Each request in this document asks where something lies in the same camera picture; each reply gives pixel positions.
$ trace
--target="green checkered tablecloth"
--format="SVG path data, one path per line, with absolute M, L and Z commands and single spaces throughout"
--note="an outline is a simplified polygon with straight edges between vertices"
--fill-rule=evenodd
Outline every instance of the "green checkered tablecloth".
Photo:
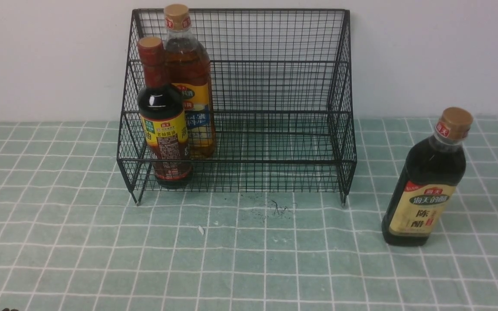
M 356 122 L 347 209 L 336 193 L 150 192 L 136 207 L 118 123 L 0 123 L 0 311 L 498 310 L 498 117 L 474 123 L 426 246 L 383 242 L 432 122 Z

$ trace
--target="bottle neck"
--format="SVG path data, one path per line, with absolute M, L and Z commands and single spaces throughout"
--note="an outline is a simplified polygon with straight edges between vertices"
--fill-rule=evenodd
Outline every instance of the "bottle neck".
M 168 70 L 164 63 L 144 65 L 144 77 L 148 89 L 158 89 L 170 83 Z
M 429 137 L 429 144 L 433 149 L 439 152 L 457 152 L 462 149 L 463 140 L 449 140 L 441 136 L 437 131 Z
M 168 39 L 168 41 L 170 41 L 170 39 L 180 39 L 180 38 L 195 39 L 195 36 L 192 33 L 191 26 L 184 28 L 182 30 L 172 30 L 170 28 L 166 28 L 166 30 L 167 30 L 166 38 Z

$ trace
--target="soy sauce bottle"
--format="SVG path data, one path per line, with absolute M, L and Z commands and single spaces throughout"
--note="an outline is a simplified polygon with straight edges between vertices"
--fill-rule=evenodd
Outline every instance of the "soy sauce bottle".
M 162 187 L 184 187 L 193 169 L 188 145 L 184 105 L 180 91 L 170 84 L 163 42 L 145 37 L 138 41 L 146 87 L 137 97 L 147 146 L 153 159 L 184 160 L 153 162 L 156 180 Z
M 382 220 L 388 244 L 421 246 L 427 242 L 464 176 L 462 142 L 472 122 L 466 110 L 447 108 L 433 135 L 411 148 Z

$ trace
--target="yellow label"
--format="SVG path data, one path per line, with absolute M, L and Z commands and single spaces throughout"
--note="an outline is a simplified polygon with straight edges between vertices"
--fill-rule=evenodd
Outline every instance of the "yellow label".
M 391 234 L 402 236 L 430 234 L 455 188 L 437 184 L 419 186 L 409 181 L 389 225 Z
M 187 114 L 186 122 L 190 144 L 205 147 L 213 143 L 213 132 L 210 117 L 209 84 L 191 85 L 186 83 L 172 83 L 182 93 L 184 110 L 197 112 Z
M 170 136 L 178 136 L 178 142 L 188 140 L 188 129 L 185 124 L 185 113 L 170 118 L 168 120 L 152 120 L 141 116 L 142 125 L 146 135 L 147 144 L 150 146 L 158 145 L 158 139 Z

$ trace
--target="wire basket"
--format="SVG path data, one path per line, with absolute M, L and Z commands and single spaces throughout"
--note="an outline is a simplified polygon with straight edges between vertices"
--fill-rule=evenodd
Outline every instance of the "wire basket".
M 339 191 L 356 167 L 348 10 L 191 9 L 212 67 L 216 150 L 181 191 Z M 117 161 L 136 203 L 162 190 L 136 96 L 136 42 L 166 39 L 161 9 L 133 10 Z

